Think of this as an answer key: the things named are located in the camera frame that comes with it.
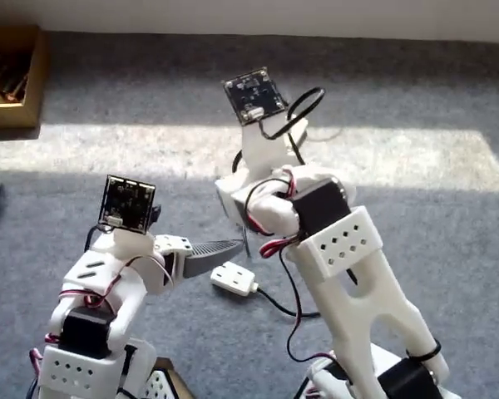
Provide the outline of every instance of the white robot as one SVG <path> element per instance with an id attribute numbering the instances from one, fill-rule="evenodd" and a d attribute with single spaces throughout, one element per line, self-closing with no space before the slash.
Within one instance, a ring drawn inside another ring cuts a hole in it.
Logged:
<path id="1" fill-rule="evenodd" d="M 337 170 L 305 165 L 289 136 L 305 130 L 303 116 L 324 91 L 305 93 L 287 110 L 265 68 L 223 83 L 242 125 L 234 173 L 215 183 L 225 213 L 240 227 L 281 237 L 261 255 L 287 251 L 333 337 L 333 357 L 313 363 L 297 397 L 458 399 L 440 387 L 449 374 L 440 343 L 394 277 L 368 211 L 353 206 L 355 188 Z M 311 95 L 318 96 L 294 116 Z M 357 283 L 354 296 L 338 280 L 344 272 Z M 376 318 L 401 336 L 406 358 L 371 343 Z"/>
<path id="2" fill-rule="evenodd" d="M 191 244 L 148 232 L 161 208 L 155 186 L 108 176 L 98 225 L 103 234 L 63 279 L 40 355 L 32 399 L 176 399 L 168 375 L 152 371 L 156 350 L 131 337 L 146 295 L 164 293 L 242 250 L 241 240 Z"/>

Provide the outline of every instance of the bracket hole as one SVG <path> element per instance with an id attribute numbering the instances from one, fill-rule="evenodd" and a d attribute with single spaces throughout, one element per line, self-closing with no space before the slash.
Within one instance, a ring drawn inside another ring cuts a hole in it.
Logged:
<path id="1" fill-rule="evenodd" d="M 89 277 L 93 277 L 93 276 L 96 276 L 96 272 L 90 272 L 90 273 L 80 274 L 77 277 L 78 278 L 89 278 Z"/>
<path id="2" fill-rule="evenodd" d="M 103 266 L 105 263 L 103 263 L 102 261 L 100 262 L 95 262 L 93 264 L 86 264 L 85 267 L 86 268 L 97 268 L 98 266 Z"/>

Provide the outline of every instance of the carpet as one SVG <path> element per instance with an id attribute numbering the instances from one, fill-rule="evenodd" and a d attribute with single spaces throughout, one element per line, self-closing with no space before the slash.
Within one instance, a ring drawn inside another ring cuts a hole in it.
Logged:
<path id="1" fill-rule="evenodd" d="M 0 398 L 24 397 L 61 279 L 96 222 L 107 174 L 157 185 L 156 234 L 238 238 L 213 181 L 240 145 L 220 80 L 268 66 L 290 100 L 327 90 L 308 161 L 358 187 L 403 290 L 443 345 L 445 384 L 499 397 L 499 46 L 302 37 L 53 33 L 42 123 L 0 132 Z M 256 250 L 262 241 L 251 238 Z M 236 259 L 293 307 L 277 258 Z M 304 309 L 314 308 L 299 282 Z M 148 298 L 134 334 L 170 357 L 199 398 L 289 398 L 292 319 L 208 276 Z M 377 324 L 373 340 L 403 354 Z M 293 350 L 329 350 L 321 320 Z"/>

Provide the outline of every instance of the black circuit board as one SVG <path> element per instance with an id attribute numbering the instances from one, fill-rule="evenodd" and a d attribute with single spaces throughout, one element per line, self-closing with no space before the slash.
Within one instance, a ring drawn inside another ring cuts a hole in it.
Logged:
<path id="1" fill-rule="evenodd" d="M 222 84 L 242 126 L 257 121 L 248 117 L 248 112 L 255 108 L 263 108 L 264 115 L 260 119 L 264 119 L 285 111 L 288 106 L 265 67 L 222 81 Z"/>
<path id="2" fill-rule="evenodd" d="M 154 185 L 108 175 L 98 223 L 146 234 L 155 193 Z"/>

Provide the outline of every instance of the white plug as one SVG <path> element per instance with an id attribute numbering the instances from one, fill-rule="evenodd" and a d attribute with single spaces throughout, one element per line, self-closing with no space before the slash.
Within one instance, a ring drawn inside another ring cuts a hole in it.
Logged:
<path id="1" fill-rule="evenodd" d="M 247 297 L 249 293 L 254 293 L 259 287 L 255 282 L 255 273 L 233 262 L 225 262 L 214 268 L 210 275 L 210 281 L 218 287 L 243 297 Z"/>

